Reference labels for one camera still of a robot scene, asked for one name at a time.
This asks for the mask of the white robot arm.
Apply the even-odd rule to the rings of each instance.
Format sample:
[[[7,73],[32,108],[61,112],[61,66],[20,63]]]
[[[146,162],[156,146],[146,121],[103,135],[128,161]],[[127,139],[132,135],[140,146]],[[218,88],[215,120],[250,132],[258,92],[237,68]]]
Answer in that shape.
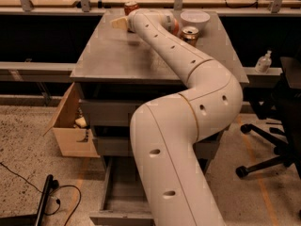
[[[140,106],[131,118],[135,163],[156,226],[226,226],[193,150],[241,110],[236,77],[174,34],[171,12],[136,9],[112,21],[146,42],[186,89]]]

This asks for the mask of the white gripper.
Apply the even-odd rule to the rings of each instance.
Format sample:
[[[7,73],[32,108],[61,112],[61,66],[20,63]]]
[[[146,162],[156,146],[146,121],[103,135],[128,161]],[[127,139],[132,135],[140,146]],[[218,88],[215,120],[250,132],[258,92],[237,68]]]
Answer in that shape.
[[[135,32],[139,36],[150,34],[176,34],[176,19],[168,9],[139,8],[111,21],[113,28]]]

